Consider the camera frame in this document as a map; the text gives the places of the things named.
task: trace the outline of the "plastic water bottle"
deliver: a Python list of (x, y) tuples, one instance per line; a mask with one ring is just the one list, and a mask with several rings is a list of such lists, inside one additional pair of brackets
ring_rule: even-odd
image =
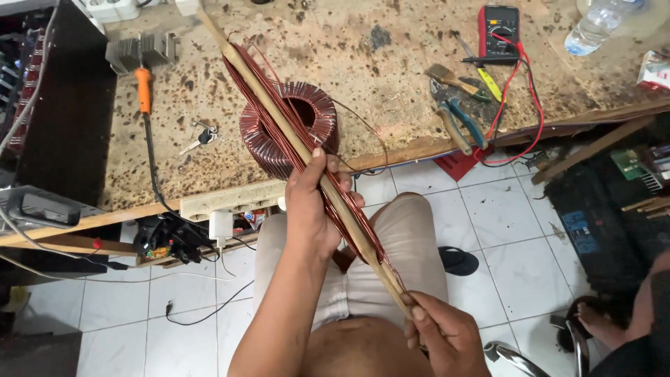
[(593, 0), (588, 13), (567, 35), (565, 49), (584, 56), (597, 50), (608, 36), (645, 0)]

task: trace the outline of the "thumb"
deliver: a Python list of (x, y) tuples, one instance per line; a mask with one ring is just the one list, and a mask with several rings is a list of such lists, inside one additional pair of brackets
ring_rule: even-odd
[(438, 324), (428, 315), (424, 308), (416, 305), (412, 308), (412, 319), (419, 333), (423, 336), (425, 346), (431, 353), (444, 354), (451, 346), (444, 339)]
[(326, 153), (321, 148), (314, 148), (312, 159), (298, 178), (296, 186), (306, 191), (315, 189), (321, 176), (324, 175), (324, 169), (326, 169)]

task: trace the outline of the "red probe wire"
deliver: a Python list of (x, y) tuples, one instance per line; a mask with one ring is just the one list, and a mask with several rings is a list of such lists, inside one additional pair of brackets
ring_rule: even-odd
[[(507, 96), (507, 90), (509, 89), (509, 84), (512, 82), (512, 78), (514, 78), (514, 75), (517, 73), (517, 71), (521, 67), (521, 59), (525, 58), (525, 62), (529, 66), (531, 65), (531, 59), (530, 59), (530, 57), (528, 57), (528, 54), (526, 54), (526, 51), (524, 51), (523, 44), (521, 42), (514, 43), (514, 42), (512, 42), (512, 41), (510, 41), (510, 40), (508, 40), (504, 37), (501, 37), (501, 36), (499, 36), (498, 34), (495, 34), (495, 33), (491, 33), (491, 36), (496, 37), (496, 38), (514, 46), (517, 49), (517, 51), (519, 51), (519, 60), (520, 61), (517, 62), (517, 66), (514, 68), (514, 71), (512, 71), (512, 75), (510, 75), (510, 77), (507, 79), (507, 82), (505, 83), (505, 88), (502, 90), (502, 101), (500, 102), (500, 109), (498, 110), (498, 113), (496, 114), (496, 117), (493, 119), (493, 122), (491, 123), (491, 127), (488, 129), (488, 133), (486, 134), (487, 139), (491, 137), (491, 133), (495, 129), (496, 124), (498, 122), (498, 119), (499, 119), (501, 113), (503, 112), (503, 107), (505, 106), (505, 98)], [(510, 161), (516, 160), (517, 158), (519, 158), (519, 157), (523, 156), (524, 154), (530, 152), (533, 149), (533, 147), (535, 146), (535, 144), (537, 144), (537, 142), (540, 140), (540, 135), (542, 134), (542, 129), (544, 128), (544, 112), (542, 111), (542, 106), (540, 105), (540, 102), (537, 99), (537, 95), (535, 94), (535, 85), (533, 85), (533, 80), (531, 78), (532, 78), (532, 74), (531, 74), (531, 71), (529, 70), (528, 71), (528, 88), (531, 92), (531, 96), (533, 96), (533, 101), (535, 102), (535, 107), (537, 108), (537, 110), (540, 113), (540, 124), (539, 124), (539, 128), (537, 130), (537, 136), (535, 137), (535, 141), (533, 141), (531, 146), (529, 146), (525, 151), (521, 152), (520, 154), (518, 154), (514, 157), (506, 158), (504, 160), (486, 161), (486, 163), (498, 164), (498, 163), (505, 163), (505, 162), (510, 162)], [(475, 157), (475, 159), (477, 159), (477, 161), (482, 162), (483, 159), (479, 160), (477, 158), (477, 153), (476, 152), (473, 153), (472, 155)]]

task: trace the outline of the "hand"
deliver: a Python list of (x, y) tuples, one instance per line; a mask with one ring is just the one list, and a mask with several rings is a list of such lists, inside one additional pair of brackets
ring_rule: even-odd
[[(328, 260), (340, 244), (342, 236), (324, 212), (324, 202), (318, 190), (319, 180), (328, 168), (329, 172), (337, 173), (340, 187), (346, 193), (351, 191), (351, 176), (338, 172), (338, 159), (327, 155), (321, 148), (316, 148), (312, 160), (305, 171), (300, 174), (293, 169), (286, 183), (286, 211), (288, 230), (286, 244), (289, 248), (314, 251), (317, 256)], [(363, 207), (365, 201), (358, 193), (350, 193), (356, 205)]]
[(407, 347), (428, 348), (435, 377), (490, 376), (472, 315), (429, 294), (411, 291), (409, 295), (403, 295), (406, 305), (414, 305), (413, 320), (405, 323)]

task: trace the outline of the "orange soldering iron handle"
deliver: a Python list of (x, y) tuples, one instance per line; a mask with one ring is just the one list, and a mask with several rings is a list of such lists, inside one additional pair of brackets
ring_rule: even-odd
[(143, 113), (151, 113), (151, 93), (149, 92), (149, 81), (151, 80), (151, 72), (146, 68), (138, 68), (135, 70), (135, 78), (137, 79), (137, 96), (139, 98), (139, 110)]

